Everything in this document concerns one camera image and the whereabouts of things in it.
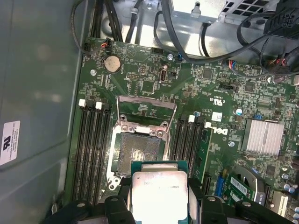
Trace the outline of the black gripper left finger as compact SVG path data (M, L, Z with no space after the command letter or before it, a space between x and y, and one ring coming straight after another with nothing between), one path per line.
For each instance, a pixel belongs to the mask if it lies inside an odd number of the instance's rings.
M128 208L131 179L123 178L119 193L93 206L88 201L74 201L44 219L45 224L131 224Z

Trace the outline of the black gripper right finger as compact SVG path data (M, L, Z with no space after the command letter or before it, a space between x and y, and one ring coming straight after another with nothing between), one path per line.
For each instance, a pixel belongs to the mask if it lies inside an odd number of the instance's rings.
M289 221L256 202L238 201L235 207L206 196L197 179L188 179L189 218L193 224L287 224Z

